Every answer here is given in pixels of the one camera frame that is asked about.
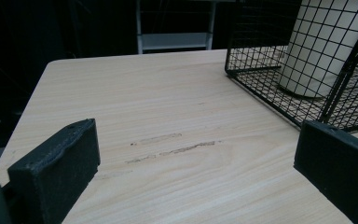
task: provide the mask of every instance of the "dark background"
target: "dark background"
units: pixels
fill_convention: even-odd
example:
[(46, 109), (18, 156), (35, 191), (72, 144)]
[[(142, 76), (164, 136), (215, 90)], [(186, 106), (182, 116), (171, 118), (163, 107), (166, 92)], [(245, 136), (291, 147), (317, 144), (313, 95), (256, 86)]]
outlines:
[[(217, 4), (213, 49), (227, 47), (233, 8)], [(137, 53), (135, 9), (135, 0), (0, 0), (1, 146), (49, 62)], [(208, 29), (209, 2), (143, 0), (142, 9), (144, 33)]]

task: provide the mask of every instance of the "wire mesh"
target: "wire mesh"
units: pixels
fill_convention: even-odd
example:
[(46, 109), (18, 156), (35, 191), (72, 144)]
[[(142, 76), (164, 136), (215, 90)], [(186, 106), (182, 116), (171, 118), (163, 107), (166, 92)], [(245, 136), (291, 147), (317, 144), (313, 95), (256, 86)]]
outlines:
[(228, 75), (297, 126), (358, 130), (358, 0), (237, 4)]

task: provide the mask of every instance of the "white container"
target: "white container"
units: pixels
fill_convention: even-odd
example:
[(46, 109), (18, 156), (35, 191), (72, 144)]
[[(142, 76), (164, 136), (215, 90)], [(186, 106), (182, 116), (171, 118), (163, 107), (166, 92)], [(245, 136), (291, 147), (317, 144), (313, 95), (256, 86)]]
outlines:
[(307, 97), (326, 96), (358, 40), (358, 0), (303, 0), (279, 84)]

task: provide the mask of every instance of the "wooden table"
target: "wooden table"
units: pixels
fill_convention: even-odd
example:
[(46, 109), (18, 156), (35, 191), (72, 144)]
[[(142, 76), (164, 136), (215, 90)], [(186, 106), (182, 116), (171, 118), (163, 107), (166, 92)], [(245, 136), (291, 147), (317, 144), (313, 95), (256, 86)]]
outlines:
[(61, 127), (96, 118), (102, 164), (66, 223), (349, 223), (293, 168), (298, 129), (227, 78), (225, 58), (50, 63), (0, 160), (0, 183)]

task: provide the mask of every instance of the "black foam block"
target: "black foam block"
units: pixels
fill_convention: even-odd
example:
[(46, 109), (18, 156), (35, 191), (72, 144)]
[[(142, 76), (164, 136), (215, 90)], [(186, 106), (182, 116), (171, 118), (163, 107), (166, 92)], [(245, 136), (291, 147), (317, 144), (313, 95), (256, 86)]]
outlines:
[(94, 119), (68, 125), (10, 166), (10, 186), (25, 201), (25, 223), (61, 223), (100, 164)]
[(358, 138), (316, 121), (305, 121), (295, 168), (358, 223)]

